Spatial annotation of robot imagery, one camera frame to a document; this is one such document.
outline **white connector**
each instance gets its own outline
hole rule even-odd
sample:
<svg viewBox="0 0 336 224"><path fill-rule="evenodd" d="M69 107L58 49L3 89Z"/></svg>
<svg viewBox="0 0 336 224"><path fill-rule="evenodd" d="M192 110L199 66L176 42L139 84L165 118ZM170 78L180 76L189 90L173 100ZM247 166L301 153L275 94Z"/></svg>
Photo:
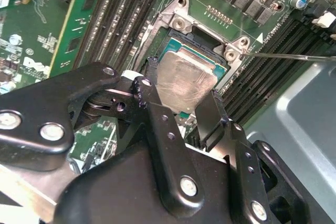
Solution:
<svg viewBox="0 0 336 224"><path fill-rule="evenodd" d="M312 23L322 28L328 28L335 19L336 16L331 12L325 12L321 17L313 19Z"/></svg>

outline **white arrow marking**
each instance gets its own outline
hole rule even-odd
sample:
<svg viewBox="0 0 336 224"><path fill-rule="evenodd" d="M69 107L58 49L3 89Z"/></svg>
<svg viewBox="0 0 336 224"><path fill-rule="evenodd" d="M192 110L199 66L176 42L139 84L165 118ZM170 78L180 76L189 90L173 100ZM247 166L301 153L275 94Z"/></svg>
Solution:
<svg viewBox="0 0 336 224"><path fill-rule="evenodd" d="M264 41L263 33L261 33L261 34L258 36L257 41L260 42L260 43L263 43L263 41Z"/></svg>

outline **silver screw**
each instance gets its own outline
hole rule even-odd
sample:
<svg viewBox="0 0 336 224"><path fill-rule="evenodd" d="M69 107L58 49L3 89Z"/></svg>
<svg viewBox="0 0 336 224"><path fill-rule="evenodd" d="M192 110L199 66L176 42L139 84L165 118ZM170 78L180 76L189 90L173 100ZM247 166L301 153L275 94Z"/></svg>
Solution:
<svg viewBox="0 0 336 224"><path fill-rule="evenodd" d="M112 68L104 68L103 69L104 73L110 75L110 76L114 76L114 71Z"/></svg>
<svg viewBox="0 0 336 224"><path fill-rule="evenodd" d="M48 123L41 128L40 135L46 140L57 141L64 136L64 130L56 123Z"/></svg>
<svg viewBox="0 0 336 224"><path fill-rule="evenodd" d="M265 150L267 150L268 152L271 150L270 147L265 144L265 143L261 143L261 145L264 147Z"/></svg>
<svg viewBox="0 0 336 224"><path fill-rule="evenodd" d="M148 79L142 79L141 80L143 84L145 84L146 86L151 86L151 82Z"/></svg>
<svg viewBox="0 0 336 224"><path fill-rule="evenodd" d="M182 31L185 28L185 22L181 18L176 18L173 21L173 28L178 31Z"/></svg>
<svg viewBox="0 0 336 224"><path fill-rule="evenodd" d="M242 127L240 127L240 125L239 124L234 124L234 126L235 126L235 128L237 129L237 130L239 130L239 131L241 131L242 130Z"/></svg>
<svg viewBox="0 0 336 224"><path fill-rule="evenodd" d="M21 118L18 114L13 112L0 113L0 129L12 130L21 124Z"/></svg>
<svg viewBox="0 0 336 224"><path fill-rule="evenodd" d="M251 203L251 206L252 206L252 210L253 210L254 214L256 215L256 217L259 220L262 220L262 221L267 220L266 211L259 202L253 201Z"/></svg>
<svg viewBox="0 0 336 224"><path fill-rule="evenodd" d="M227 61L235 61L237 59L237 57L238 57L237 52L232 50L232 49L227 50L224 54L224 58Z"/></svg>
<svg viewBox="0 0 336 224"><path fill-rule="evenodd" d="M195 196L197 193L197 186L195 182L193 182L188 177L181 178L180 187L182 191L187 194L188 196Z"/></svg>

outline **capacitor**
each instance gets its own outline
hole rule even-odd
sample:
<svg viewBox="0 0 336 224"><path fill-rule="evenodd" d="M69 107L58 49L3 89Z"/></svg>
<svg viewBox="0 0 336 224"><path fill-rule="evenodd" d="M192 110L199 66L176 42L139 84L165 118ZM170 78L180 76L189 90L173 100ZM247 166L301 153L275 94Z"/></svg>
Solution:
<svg viewBox="0 0 336 224"><path fill-rule="evenodd" d="M307 5L307 0L289 0L289 4L295 9L304 9Z"/></svg>
<svg viewBox="0 0 336 224"><path fill-rule="evenodd" d="M19 46L22 44L22 37L18 34L13 34L9 38L9 43L13 46Z"/></svg>

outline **motherboard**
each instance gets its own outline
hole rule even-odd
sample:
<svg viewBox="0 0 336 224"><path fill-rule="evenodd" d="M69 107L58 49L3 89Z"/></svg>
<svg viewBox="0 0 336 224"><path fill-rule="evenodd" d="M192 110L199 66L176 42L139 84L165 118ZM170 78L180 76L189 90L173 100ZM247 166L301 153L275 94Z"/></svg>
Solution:
<svg viewBox="0 0 336 224"><path fill-rule="evenodd" d="M0 94L88 63L146 75L183 132L216 89L228 115L248 124L309 63L249 52L325 55L336 44L336 0L0 0ZM84 169L114 155L116 122L76 133Z"/></svg>

